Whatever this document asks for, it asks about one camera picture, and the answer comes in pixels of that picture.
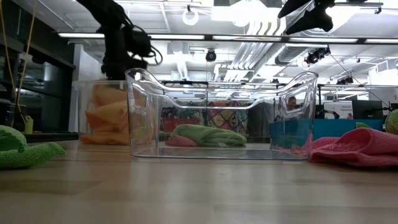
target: fluorescent light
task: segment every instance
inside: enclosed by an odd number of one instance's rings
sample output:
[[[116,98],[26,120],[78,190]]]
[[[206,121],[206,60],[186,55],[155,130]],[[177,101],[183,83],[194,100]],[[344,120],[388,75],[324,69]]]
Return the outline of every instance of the fluorescent light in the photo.
[[[338,99],[347,99],[347,98],[350,98],[350,97],[353,97],[353,96],[362,95],[362,94],[365,94],[365,93],[368,93],[368,92],[367,91],[362,91],[362,92],[359,92],[359,93],[357,92],[357,93],[353,93],[350,96],[339,97]]]
[[[190,1],[161,1],[161,0],[133,0],[133,1],[128,1],[128,0],[115,0],[116,3],[118,4],[153,4],[153,3],[163,3],[167,5],[182,5],[186,6],[187,4],[191,6],[201,6],[201,2],[190,2]]]
[[[318,43],[355,43],[358,39],[355,38],[309,38],[309,37],[291,37],[289,39],[292,42],[318,42]]]
[[[173,40],[204,40],[204,35],[175,35],[175,34],[150,34],[154,40],[173,39]]]
[[[369,44],[398,44],[398,39],[367,39],[365,43]]]
[[[229,97],[233,94],[234,92],[219,92],[216,94],[216,97]]]
[[[213,40],[239,40],[239,41],[280,41],[281,37],[245,36],[245,35],[215,35]]]
[[[322,48],[322,47],[328,47],[327,44],[285,44],[286,47],[316,47],[316,48]]]
[[[104,34],[95,33],[58,33],[63,38],[76,38],[76,39],[103,39]]]
[[[209,82],[209,85],[242,85],[240,82]]]
[[[60,37],[71,39],[103,39],[104,34],[96,33],[58,33]],[[176,35],[176,34],[149,34],[154,39],[172,39],[172,40],[203,40],[204,35]]]
[[[339,88],[339,87],[343,87],[343,88],[360,88],[363,87],[362,85],[323,85],[322,87],[333,87],[333,88]]]

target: pink cloth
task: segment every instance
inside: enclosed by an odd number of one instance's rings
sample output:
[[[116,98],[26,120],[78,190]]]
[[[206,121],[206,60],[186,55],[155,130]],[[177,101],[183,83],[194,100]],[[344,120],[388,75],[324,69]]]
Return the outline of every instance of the pink cloth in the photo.
[[[321,138],[313,142],[310,160],[357,167],[398,166],[398,135],[359,128],[341,138]]]
[[[195,147],[198,146],[198,144],[194,141],[192,141],[189,138],[183,137],[183,136],[174,136],[169,139],[169,141],[166,142],[166,145],[168,146],[184,146],[184,147]]]

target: clear plastic container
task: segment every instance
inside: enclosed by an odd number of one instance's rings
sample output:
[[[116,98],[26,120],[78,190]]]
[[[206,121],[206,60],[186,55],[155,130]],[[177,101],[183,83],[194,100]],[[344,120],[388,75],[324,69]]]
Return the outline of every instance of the clear plastic container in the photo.
[[[78,130],[84,144],[129,144],[125,81],[75,81]]]
[[[127,71],[131,154],[308,159],[317,78],[305,72],[287,85],[160,82],[146,70]]]

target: green cloth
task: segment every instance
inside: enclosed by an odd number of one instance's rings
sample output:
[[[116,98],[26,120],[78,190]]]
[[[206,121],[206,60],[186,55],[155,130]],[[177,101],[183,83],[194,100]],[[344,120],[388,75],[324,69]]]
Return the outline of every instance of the green cloth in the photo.
[[[365,123],[357,122],[356,126],[355,126],[355,129],[358,129],[358,128],[371,128],[371,127],[369,125],[365,124]]]
[[[386,119],[386,131],[390,134],[398,134],[398,110],[391,111]]]
[[[0,170],[42,165],[65,151],[53,142],[29,147],[19,131],[0,125]]]
[[[242,146],[247,139],[230,130],[211,128],[194,124],[182,124],[176,127],[171,137],[183,136],[195,141],[199,146]]]

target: patterned fabric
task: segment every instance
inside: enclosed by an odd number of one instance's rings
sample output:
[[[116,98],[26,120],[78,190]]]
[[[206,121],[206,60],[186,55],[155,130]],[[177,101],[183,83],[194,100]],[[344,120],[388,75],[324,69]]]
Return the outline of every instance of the patterned fabric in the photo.
[[[210,102],[208,106],[241,106],[237,101]],[[208,110],[207,121],[209,127],[232,130],[246,135],[248,126],[248,112],[246,110]]]

